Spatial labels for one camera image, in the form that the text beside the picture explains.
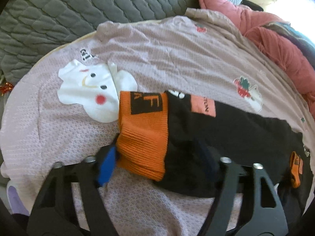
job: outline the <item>red tinsel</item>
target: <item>red tinsel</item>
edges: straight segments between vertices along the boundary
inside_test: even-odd
[[[12,83],[6,82],[4,85],[0,86],[0,93],[1,96],[3,96],[8,91],[11,91],[14,88]]]

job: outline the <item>white bear patch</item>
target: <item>white bear patch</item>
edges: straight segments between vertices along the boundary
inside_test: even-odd
[[[57,91],[63,104],[81,104],[94,120],[108,123],[118,119],[119,94],[121,90],[137,91],[133,76],[117,71],[117,66],[105,63],[85,66],[72,60],[58,73],[63,80]]]

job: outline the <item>sock label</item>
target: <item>sock label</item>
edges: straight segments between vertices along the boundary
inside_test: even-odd
[[[163,101],[160,93],[130,92],[131,114],[161,112]]]
[[[192,104],[192,112],[203,113],[212,117],[216,116],[213,99],[191,95],[190,102]]]

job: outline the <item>metal screw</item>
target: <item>metal screw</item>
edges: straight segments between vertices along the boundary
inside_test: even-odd
[[[228,157],[221,157],[220,161],[223,163],[231,163],[232,162],[231,159]]]
[[[95,156],[88,156],[84,159],[84,162],[86,163],[95,162],[95,161],[96,161]]]
[[[261,165],[260,163],[254,163],[253,166],[255,169],[258,169],[258,170],[262,170],[264,168],[264,166]]]
[[[54,169],[61,168],[63,166],[63,163],[61,161],[55,162]]]

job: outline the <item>gray quilted seat cover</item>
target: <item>gray quilted seat cover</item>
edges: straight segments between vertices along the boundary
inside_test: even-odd
[[[0,68],[16,84],[42,56],[100,23],[163,19],[187,7],[198,0],[10,0],[0,15]]]

